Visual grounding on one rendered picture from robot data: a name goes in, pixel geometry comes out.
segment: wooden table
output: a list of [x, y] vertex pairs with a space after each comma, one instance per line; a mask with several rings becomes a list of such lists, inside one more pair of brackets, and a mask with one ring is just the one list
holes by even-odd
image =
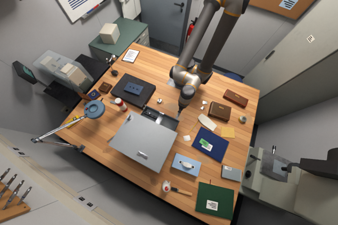
[[[113, 77], [110, 70], [108, 70], [95, 84], [94, 88], [98, 89], [103, 81], [114, 86], [125, 73], [128, 73], [156, 85], [156, 91], [147, 104], [149, 107], [175, 117], [178, 111], [180, 90], [166, 83], [169, 79], [169, 71], [176, 64], [177, 58], [135, 43], [129, 48], [140, 51], [135, 62], [132, 64], [122, 61], [123, 54], [113, 66], [115, 70], [118, 70], [119, 76]], [[223, 94], [227, 89], [249, 99], [247, 107], [243, 109], [224, 99]], [[71, 144], [85, 145], [85, 154], [194, 217], [208, 224], [230, 224], [230, 220], [195, 211], [198, 184], [199, 182], [209, 183], [211, 181], [213, 185], [233, 189], [235, 205], [240, 182], [221, 178], [222, 164], [244, 170], [252, 136], [259, 90], [214, 73], [206, 85], [200, 86], [190, 105], [182, 111], [179, 117], [180, 122], [176, 129], [178, 136], [160, 173], [148, 169], [108, 146], [107, 140], [115, 135], [129, 111], [140, 114], [141, 110], [127, 104], [129, 110], [123, 113], [118, 106], [110, 103], [110, 100], [115, 99], [110, 93], [102, 93], [102, 98], [104, 98], [102, 102], [106, 106], [103, 116], [96, 120], [85, 119], [74, 127], [63, 129], [56, 134]], [[163, 99], [161, 104], [157, 103], [158, 98]], [[208, 105], [204, 105], [205, 109], [201, 110], [200, 107], [203, 106], [203, 100], [208, 101]], [[232, 107], [230, 121], [224, 122], [211, 118], [218, 125], [214, 132], [217, 135], [220, 135], [222, 126], [235, 128], [235, 139], [226, 138], [230, 143], [222, 163], [215, 161], [191, 146], [202, 125], [199, 122], [193, 131], [190, 133], [189, 131], [198, 121], [197, 118], [201, 113], [207, 115], [211, 101]], [[75, 115], [82, 116], [83, 114], [84, 105], [79, 104], [65, 121]], [[241, 124], [239, 122], [238, 118], [241, 115], [249, 116], [247, 123]], [[191, 136], [191, 141], [184, 142], [183, 136], [188, 134]], [[171, 163], [176, 153], [202, 162], [199, 177], [171, 168]], [[161, 183], [164, 180], [171, 181], [172, 187], [192, 192], [193, 195], [187, 196], [172, 191], [164, 193], [161, 190]]]

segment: blue folder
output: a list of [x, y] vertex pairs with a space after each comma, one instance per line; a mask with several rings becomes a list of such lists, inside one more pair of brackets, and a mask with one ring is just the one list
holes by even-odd
[[[187, 168], [183, 166], [181, 163], [179, 163], [179, 161], [190, 163], [192, 166], [194, 166], [194, 168]], [[179, 153], [175, 153], [173, 163], [171, 164], [171, 167], [174, 167], [178, 170], [184, 171], [196, 177], [199, 175], [200, 166], [201, 166], [201, 162], [198, 162], [194, 159], [180, 155]]]
[[[206, 150], [202, 147], [202, 144], [199, 143], [199, 141], [203, 138], [209, 144], [211, 144], [213, 147], [211, 151]], [[210, 132], [209, 130], [205, 129], [204, 127], [201, 127], [197, 136], [195, 137], [195, 140], [193, 141], [192, 146], [198, 149], [199, 151], [207, 154], [208, 156], [212, 157], [218, 162], [222, 162], [225, 152], [228, 148], [229, 141], [219, 137], [218, 135]]]

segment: green notebook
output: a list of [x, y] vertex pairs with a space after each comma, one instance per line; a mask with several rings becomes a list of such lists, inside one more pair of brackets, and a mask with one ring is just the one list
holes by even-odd
[[195, 211], [233, 219], [234, 190], [199, 182]]

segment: beige box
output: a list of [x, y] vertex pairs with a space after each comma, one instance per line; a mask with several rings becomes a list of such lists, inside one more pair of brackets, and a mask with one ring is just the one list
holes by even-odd
[[40, 64], [50, 70], [50, 72], [54, 72], [60, 66], [60, 64], [51, 56], [46, 56]]
[[81, 83], [87, 78], [86, 75], [76, 66], [67, 63], [60, 72], [66, 74], [68, 78], [77, 86], [80, 86]]
[[120, 36], [118, 25], [115, 23], [106, 23], [101, 28], [99, 35], [105, 44], [115, 45]]

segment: blue stool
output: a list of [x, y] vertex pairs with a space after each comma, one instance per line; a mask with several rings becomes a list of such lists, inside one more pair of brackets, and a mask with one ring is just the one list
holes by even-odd
[[235, 73], [226, 73], [223, 76], [229, 77], [230, 79], [236, 80], [238, 82], [243, 82], [242, 78]]

